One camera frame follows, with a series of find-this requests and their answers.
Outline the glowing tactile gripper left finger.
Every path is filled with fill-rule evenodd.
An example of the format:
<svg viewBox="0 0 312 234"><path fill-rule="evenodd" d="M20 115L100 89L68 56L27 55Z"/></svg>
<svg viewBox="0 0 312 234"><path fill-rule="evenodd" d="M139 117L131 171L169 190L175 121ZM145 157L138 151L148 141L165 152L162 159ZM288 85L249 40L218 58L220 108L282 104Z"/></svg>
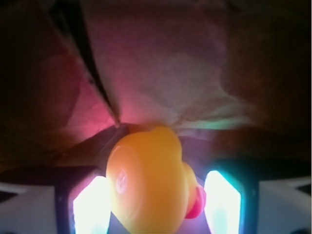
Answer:
<svg viewBox="0 0 312 234"><path fill-rule="evenodd" d="M21 167L0 175L2 234L105 234L107 180L95 166Z"/></svg>

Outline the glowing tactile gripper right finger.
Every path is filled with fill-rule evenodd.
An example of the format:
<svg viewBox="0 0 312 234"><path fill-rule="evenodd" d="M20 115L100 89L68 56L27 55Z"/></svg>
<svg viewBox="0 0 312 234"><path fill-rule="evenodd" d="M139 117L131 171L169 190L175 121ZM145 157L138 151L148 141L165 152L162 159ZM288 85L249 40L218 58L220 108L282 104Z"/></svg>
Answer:
<svg viewBox="0 0 312 234"><path fill-rule="evenodd" d="M294 159L219 159L204 183L212 234L309 234L311 165Z"/></svg>

